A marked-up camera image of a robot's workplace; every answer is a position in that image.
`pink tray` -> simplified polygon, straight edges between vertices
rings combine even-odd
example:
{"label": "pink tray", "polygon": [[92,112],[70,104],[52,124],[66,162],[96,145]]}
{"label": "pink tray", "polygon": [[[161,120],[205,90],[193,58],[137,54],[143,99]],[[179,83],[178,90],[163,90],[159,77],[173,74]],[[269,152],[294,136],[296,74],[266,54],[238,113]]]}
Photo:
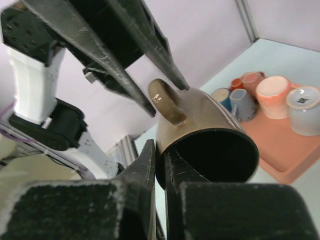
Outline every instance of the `pink tray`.
{"label": "pink tray", "polygon": [[301,136],[289,118],[274,120],[261,111],[241,124],[259,148],[260,166],[282,184],[291,184],[320,157],[320,136]]}

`table surface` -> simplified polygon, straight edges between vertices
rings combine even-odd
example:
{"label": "table surface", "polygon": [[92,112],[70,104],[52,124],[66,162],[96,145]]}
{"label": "table surface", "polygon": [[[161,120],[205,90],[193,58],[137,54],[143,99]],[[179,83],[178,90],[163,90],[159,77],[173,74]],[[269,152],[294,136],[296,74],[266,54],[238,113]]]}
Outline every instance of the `table surface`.
{"label": "table surface", "polygon": [[[230,82],[246,72],[263,71],[267,76],[285,76],[294,83],[320,87],[320,52],[260,39],[200,89],[211,94],[218,88],[228,87]],[[156,138],[157,124],[135,141],[138,153],[146,140]],[[251,183],[277,183],[260,167]],[[302,195],[320,232],[320,161],[317,161],[292,186]],[[165,192],[156,183],[156,208],[162,226],[166,225]]]}

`cup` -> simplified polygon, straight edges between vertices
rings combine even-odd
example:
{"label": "cup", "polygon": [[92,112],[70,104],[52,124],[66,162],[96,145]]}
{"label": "cup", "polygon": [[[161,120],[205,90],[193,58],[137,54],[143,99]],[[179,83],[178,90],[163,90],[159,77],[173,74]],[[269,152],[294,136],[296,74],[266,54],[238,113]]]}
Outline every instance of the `cup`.
{"label": "cup", "polygon": [[286,97],[291,129],[303,136],[320,135],[320,91],[314,86],[302,86]]}
{"label": "cup", "polygon": [[173,148],[210,182],[245,182],[254,174],[259,151],[231,113],[205,92],[176,92],[161,79],[149,85],[161,113],[156,133],[156,176],[165,188],[164,155]]}
{"label": "cup", "polygon": [[256,98],[262,112],[269,119],[285,119],[289,116],[286,97],[289,92],[300,87],[283,76],[270,76],[256,87]]}
{"label": "cup", "polygon": [[243,88],[255,98],[257,86],[265,78],[266,76],[262,71],[247,72],[241,77]]}
{"label": "cup", "polygon": [[244,84],[242,83],[241,78],[236,78],[236,79],[232,80],[231,85],[230,85],[231,91],[233,91],[235,89],[243,89],[243,88],[244,88]]}
{"label": "cup", "polygon": [[228,88],[219,88],[215,90],[211,97],[231,112],[230,90]]}
{"label": "cup", "polygon": [[230,95],[231,114],[239,122],[247,122],[257,115],[257,105],[245,89],[236,89]]}

